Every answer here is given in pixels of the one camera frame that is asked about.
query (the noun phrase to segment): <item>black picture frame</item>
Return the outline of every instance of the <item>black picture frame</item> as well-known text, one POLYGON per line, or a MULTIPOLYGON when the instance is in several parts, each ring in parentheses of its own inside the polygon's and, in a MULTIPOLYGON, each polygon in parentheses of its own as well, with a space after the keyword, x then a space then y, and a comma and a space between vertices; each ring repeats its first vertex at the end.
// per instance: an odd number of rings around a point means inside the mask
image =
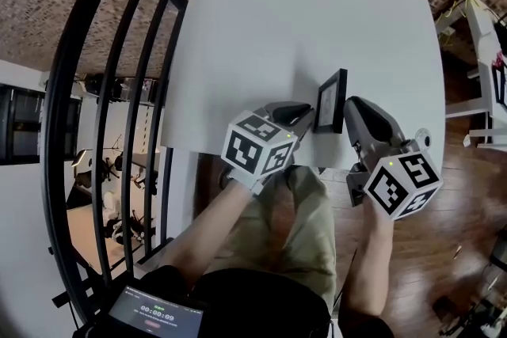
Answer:
POLYGON ((505 64, 502 63, 500 67, 492 67, 491 69, 495 99, 497 103, 500 103, 504 108, 507 108, 507 104, 505 104, 505 75, 507 74, 505 64))
POLYGON ((334 74, 322 86, 318 88, 317 113, 315 115, 314 122, 315 134, 322 133, 341 134, 343 130, 343 107, 345 105, 345 99, 347 98, 347 74, 348 71, 346 69, 339 69, 336 74, 334 74), (319 126, 318 122, 320 120, 321 114, 320 105, 322 93, 335 83, 336 83, 336 97, 334 100, 333 123, 329 125, 319 126))

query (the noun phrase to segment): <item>table leg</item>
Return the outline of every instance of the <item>table leg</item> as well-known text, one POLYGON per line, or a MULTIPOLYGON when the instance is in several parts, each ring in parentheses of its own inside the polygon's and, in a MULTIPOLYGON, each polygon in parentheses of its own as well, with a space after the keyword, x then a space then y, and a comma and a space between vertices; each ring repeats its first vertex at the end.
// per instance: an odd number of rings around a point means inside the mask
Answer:
POLYGON ((467 72, 467 78, 469 78, 469 79, 478 78, 478 68, 475 68, 473 70, 469 70, 467 72))
POLYGON ((477 144, 478 148, 490 148, 491 150, 507 149, 507 144, 477 144))
POLYGON ((454 119, 456 117, 472 116, 474 114, 485 113, 488 111, 486 100, 482 97, 462 101, 461 103, 448 104, 445 106, 445 118, 454 119))
POLYGON ((487 130, 470 130, 471 137, 494 137, 496 135, 507 135, 507 128, 490 128, 487 130))

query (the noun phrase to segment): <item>black metal railing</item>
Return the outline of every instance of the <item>black metal railing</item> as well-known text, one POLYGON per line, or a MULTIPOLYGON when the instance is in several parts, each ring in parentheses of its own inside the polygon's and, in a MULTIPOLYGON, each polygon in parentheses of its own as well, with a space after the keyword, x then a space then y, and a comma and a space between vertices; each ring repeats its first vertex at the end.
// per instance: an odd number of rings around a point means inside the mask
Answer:
MULTIPOLYGON (((44 198, 44 214, 48 226, 52 251, 55 255, 55 260, 58 264, 58 269, 62 277, 63 284, 67 289, 68 296, 83 322, 87 322, 93 316, 93 307, 90 305, 90 300, 86 296, 86 285, 82 283, 78 272, 74 248, 71 242, 69 224, 67 221, 63 172, 63 148, 65 145, 65 123, 67 118, 66 106, 68 105, 68 101, 71 97, 74 74, 78 66, 78 61, 86 36, 100 2, 101 0, 76 0, 60 37, 46 91, 42 124, 43 142, 41 144, 40 154, 43 165, 42 189, 44 198)), ((130 233, 130 174, 135 121, 147 64, 162 15, 164 14, 168 2, 172 2, 177 7, 179 13, 173 27, 162 65, 162 73, 159 79, 159 87, 154 103, 147 151, 147 177, 144 196, 144 246, 145 253, 149 254, 151 251, 151 196, 154 192, 155 147, 157 143, 162 106, 166 99, 170 66, 173 60, 174 49, 176 47, 183 16, 185 14, 187 0, 158 1, 157 8, 151 20, 150 28, 148 29, 146 39, 144 40, 143 50, 139 57, 139 63, 132 89, 132 99, 128 110, 124 140, 124 161, 121 188, 122 227, 124 231, 124 254, 127 272, 133 272, 132 244, 128 235, 130 233)), ((103 284, 105 287, 110 287, 112 283, 111 269, 109 267, 109 259, 105 247, 105 235, 102 222, 101 162, 105 123, 116 67, 120 59, 121 49, 123 47, 128 28, 138 3, 139 0, 128 1, 120 23, 118 24, 116 35, 112 42, 111 51, 109 52, 109 57, 105 66, 105 74, 97 102, 97 116, 94 131, 95 146, 93 148, 92 160, 92 201, 95 238, 101 264, 103 284)), ((158 193, 162 193, 162 196, 165 197, 168 196, 169 190, 171 157, 172 150, 169 150, 165 163, 162 186, 160 187, 159 185, 158 188, 158 193)), ((164 241, 166 239, 167 199, 163 200, 161 209, 162 213, 165 214, 165 217, 162 217, 162 229, 158 232, 161 235, 161 241, 164 241)))

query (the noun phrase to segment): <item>wrist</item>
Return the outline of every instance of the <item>wrist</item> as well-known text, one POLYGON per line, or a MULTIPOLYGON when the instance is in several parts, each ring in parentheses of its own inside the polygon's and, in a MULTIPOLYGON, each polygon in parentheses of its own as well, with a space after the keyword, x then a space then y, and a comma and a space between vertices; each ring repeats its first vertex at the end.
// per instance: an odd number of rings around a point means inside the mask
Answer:
POLYGON ((365 230, 364 240, 369 245, 392 245, 393 234, 393 230, 386 228, 371 228, 365 230))
POLYGON ((364 221, 364 236, 369 240, 379 242, 392 241, 395 224, 392 221, 364 221))
POLYGON ((234 179, 238 183, 245 186, 247 189, 249 189, 253 196, 258 196, 261 194, 262 189, 264 188, 264 183, 268 179, 268 177, 264 178, 256 178, 252 176, 251 174, 245 173, 240 169, 233 168, 229 174, 227 175, 229 179, 234 179))
POLYGON ((380 207, 369 197, 364 199, 364 228, 376 234, 391 235, 395 229, 395 222, 389 218, 380 207))
POLYGON ((252 191, 236 179, 231 179, 224 191, 227 194, 234 195, 237 200, 246 201, 247 203, 254 197, 252 191))

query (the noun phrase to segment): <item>wooden floor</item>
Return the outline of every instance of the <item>wooden floor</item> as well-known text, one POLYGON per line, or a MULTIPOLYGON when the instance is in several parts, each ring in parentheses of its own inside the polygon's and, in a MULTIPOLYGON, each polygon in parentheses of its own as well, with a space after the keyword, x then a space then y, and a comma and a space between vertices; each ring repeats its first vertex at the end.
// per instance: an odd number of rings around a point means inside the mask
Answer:
MULTIPOLYGON (((453 61, 445 63, 444 76, 447 103, 466 100, 478 91, 467 80, 466 70, 453 61)), ((397 337, 438 336, 440 321, 432 304, 441 295, 468 307, 489 263, 496 233, 507 223, 507 153, 464 148, 463 137, 470 125, 469 119, 447 121, 443 188, 421 213, 395 223, 391 285, 383 319, 397 337), (454 259, 458 247, 462 248, 454 259)), ((217 160, 204 158, 200 176, 209 179, 214 173, 215 179, 217 166, 217 160)), ((345 176, 345 171, 336 169, 322 174, 334 205, 339 287, 362 223, 362 209, 351 208, 345 176)), ((198 190, 201 202, 217 193, 216 188, 198 190)), ((274 218, 273 246, 278 248, 293 218, 287 204, 281 206, 274 218)))

